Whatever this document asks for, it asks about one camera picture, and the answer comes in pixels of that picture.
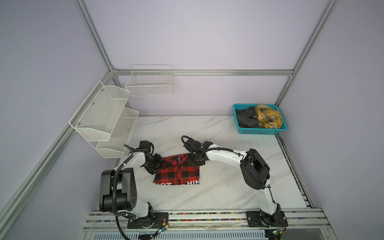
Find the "red black plaid shirt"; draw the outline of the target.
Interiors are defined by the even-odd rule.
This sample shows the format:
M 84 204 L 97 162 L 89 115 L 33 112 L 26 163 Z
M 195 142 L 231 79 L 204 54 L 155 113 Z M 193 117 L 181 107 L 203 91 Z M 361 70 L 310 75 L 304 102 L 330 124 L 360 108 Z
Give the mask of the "red black plaid shirt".
M 190 166 L 191 154 L 164 158 L 157 169 L 153 183 L 160 186 L 199 185 L 200 167 Z

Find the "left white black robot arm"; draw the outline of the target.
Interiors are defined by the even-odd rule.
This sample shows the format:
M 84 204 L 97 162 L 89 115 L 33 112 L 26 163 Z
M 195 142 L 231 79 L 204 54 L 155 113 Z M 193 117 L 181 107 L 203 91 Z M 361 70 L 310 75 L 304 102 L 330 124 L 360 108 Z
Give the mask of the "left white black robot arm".
M 139 200 L 135 174 L 144 168 L 154 175 L 164 159 L 154 153 L 155 147 L 149 141 L 141 141 L 136 149 L 128 145 L 124 147 L 129 150 L 128 157 L 118 167 L 102 172 L 99 209 L 148 228 L 154 222 L 155 214 L 150 203 Z

